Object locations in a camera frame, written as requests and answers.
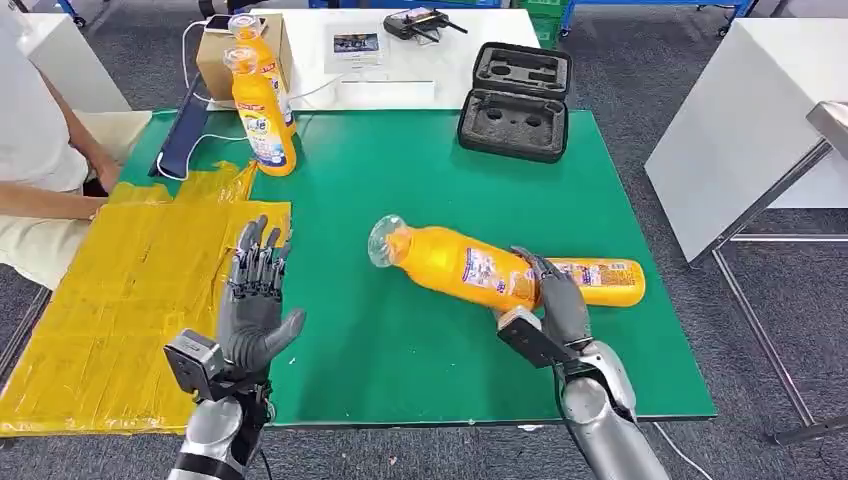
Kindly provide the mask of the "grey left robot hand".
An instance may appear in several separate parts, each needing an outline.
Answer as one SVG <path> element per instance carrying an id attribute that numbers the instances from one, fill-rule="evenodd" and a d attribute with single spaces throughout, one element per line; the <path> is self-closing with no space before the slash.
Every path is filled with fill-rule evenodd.
<path id="1" fill-rule="evenodd" d="M 217 340 L 224 357 L 245 373 L 268 370 L 272 360 L 301 334 L 307 314 L 284 314 L 283 283 L 290 241 L 268 225 L 264 214 L 241 230 L 221 296 Z"/>

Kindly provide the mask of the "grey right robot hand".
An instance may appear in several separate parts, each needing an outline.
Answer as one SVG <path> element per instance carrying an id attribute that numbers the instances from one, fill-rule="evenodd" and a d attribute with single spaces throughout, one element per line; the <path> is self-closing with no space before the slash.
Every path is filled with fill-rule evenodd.
<path id="1" fill-rule="evenodd" d="M 510 250 L 532 269 L 536 303 L 544 309 L 543 332 L 559 346 L 581 354 L 592 342 L 592 335 L 587 306 L 577 284 L 547 258 L 519 246 Z"/>

